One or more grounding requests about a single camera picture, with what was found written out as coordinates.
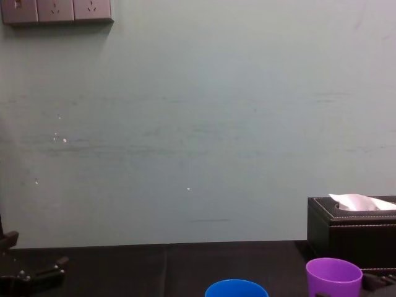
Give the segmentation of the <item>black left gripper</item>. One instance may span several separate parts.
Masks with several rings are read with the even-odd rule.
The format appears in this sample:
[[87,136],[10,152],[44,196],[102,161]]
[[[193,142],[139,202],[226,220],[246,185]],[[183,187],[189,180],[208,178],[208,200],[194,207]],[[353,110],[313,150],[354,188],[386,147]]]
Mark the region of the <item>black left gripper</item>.
[[20,269],[17,276],[10,276],[16,271],[17,260],[9,250],[17,244],[18,238],[16,231],[1,233],[1,296],[30,296],[32,283],[63,281],[69,265],[68,257],[62,257],[43,269],[31,272]]

